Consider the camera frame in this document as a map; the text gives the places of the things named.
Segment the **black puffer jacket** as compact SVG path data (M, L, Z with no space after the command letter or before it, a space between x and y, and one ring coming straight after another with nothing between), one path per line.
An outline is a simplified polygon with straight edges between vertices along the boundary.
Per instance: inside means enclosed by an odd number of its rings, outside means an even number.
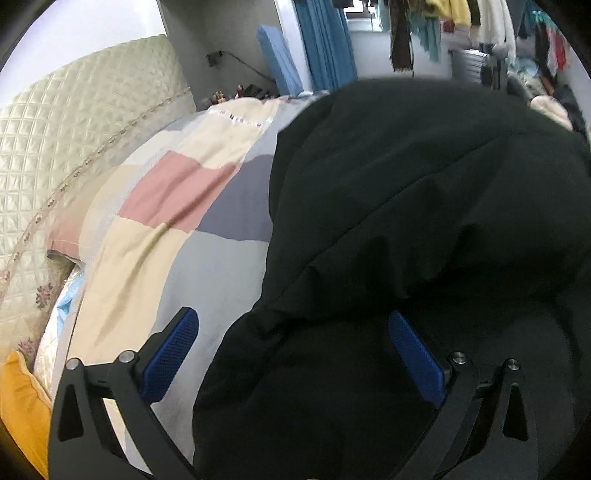
M259 299L197 394L204 479L388 479L438 414L411 341L508 360L535 414L536 479L590 475L590 149L522 101L452 81L359 81L277 138Z

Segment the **yellow crown cushion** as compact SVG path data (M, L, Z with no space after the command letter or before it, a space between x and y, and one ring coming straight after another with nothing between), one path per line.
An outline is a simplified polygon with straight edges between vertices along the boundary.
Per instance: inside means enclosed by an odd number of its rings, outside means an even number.
M25 458L43 479L49 478L51 400L12 350L1 369L1 420Z

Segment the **light blue cloth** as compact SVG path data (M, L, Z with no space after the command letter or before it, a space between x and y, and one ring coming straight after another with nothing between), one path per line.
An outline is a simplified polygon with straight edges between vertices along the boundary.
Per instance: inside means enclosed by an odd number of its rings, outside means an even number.
M56 332L60 337L67 317L72 309L75 297L78 294L80 287L84 281L84 274L80 274L76 278L69 280L68 285L64 287L58 300L56 301Z

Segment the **patchwork colour-block duvet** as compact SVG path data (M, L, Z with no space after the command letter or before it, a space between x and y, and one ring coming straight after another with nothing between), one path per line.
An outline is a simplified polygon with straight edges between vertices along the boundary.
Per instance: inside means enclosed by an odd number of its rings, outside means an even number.
M57 340L56 372L72 357L110 362L179 309L197 312L197 340L154 406L186 458L205 372L262 289L277 137L311 102L242 98L175 121L93 182L50 233L49 252L84 272Z

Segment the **cream quilted headboard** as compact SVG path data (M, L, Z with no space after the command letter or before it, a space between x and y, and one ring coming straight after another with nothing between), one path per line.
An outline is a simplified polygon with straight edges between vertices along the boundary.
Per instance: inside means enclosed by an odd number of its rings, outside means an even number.
M50 230L82 190L195 110L169 40L152 36L77 59L1 109L1 355L28 363L69 275Z

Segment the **cream plush pile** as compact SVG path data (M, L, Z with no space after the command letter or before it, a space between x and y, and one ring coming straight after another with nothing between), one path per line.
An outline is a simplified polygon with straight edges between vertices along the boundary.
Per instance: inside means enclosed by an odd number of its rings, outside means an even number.
M566 130L574 130L568 111L554 97L538 95L530 101L529 106L532 110L544 115Z

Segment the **bedside clutter bottles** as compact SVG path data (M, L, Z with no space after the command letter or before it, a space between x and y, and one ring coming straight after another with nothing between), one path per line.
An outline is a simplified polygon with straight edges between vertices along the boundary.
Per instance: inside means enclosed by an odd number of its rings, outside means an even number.
M221 103L228 102L229 100L233 99L240 99L240 98L255 98L257 100L269 100L271 98L276 98L276 93L273 91L260 88L255 84L249 84L249 86L242 86L238 85L235 89L235 93L229 93L226 95L224 91L217 91L214 95L211 96L209 101L211 105L218 105Z

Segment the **grey ribbed suitcase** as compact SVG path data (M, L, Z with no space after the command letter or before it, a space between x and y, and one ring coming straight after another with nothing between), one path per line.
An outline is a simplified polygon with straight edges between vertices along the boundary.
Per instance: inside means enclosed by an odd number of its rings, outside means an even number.
M491 90L506 88L507 64L504 60L475 49L454 49L449 54L454 80Z

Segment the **blue covered chair back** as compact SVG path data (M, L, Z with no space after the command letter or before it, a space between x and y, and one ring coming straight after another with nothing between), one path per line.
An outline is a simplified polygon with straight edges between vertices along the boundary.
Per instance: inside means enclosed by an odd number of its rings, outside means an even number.
M300 74L288 49L283 33L270 25L259 25L256 31L260 49L271 77L281 96L297 97L304 91Z

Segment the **plaid brown scarf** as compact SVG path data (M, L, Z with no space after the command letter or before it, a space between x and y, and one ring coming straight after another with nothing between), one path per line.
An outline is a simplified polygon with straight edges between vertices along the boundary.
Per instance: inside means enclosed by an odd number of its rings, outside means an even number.
M406 0L388 2L391 22L391 55L394 72L412 71L414 58L408 19L409 3Z

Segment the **white hoodie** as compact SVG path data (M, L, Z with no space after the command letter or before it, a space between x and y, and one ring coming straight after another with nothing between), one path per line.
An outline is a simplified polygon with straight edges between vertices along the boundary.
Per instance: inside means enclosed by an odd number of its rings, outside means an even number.
M480 44L504 48L507 59L517 57L516 35L510 9L505 0L477 0L480 23L472 20L470 39L473 46Z

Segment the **teal hanging garment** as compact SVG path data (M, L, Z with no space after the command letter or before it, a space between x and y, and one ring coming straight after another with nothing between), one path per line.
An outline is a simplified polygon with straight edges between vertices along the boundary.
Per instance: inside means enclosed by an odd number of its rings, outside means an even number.
M429 55L430 61L440 63L442 55L440 18L411 12L409 22L412 34L418 38L421 47Z

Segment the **blue curtain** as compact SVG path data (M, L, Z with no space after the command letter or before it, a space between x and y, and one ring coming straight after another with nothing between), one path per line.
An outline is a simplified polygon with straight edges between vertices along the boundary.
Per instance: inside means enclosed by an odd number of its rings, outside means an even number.
M325 0L294 1L315 91L338 90L358 79L344 10Z

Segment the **yellow fleece jacket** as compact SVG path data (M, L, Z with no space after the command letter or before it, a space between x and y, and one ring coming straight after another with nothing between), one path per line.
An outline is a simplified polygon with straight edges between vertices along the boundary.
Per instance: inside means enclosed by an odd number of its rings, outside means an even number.
M470 26L471 12L467 0L426 0L429 9L438 17L456 25Z

